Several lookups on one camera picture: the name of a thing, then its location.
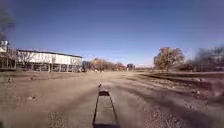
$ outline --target dirt road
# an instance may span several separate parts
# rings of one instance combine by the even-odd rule
[[[133,72],[104,72],[1,85],[0,128],[92,128],[99,84],[109,90],[118,122],[107,99],[96,121],[110,127],[224,127],[223,105],[203,93]]]

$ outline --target blue sky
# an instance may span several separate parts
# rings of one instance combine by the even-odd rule
[[[223,0],[7,0],[13,47],[152,65],[159,48],[224,44]]]

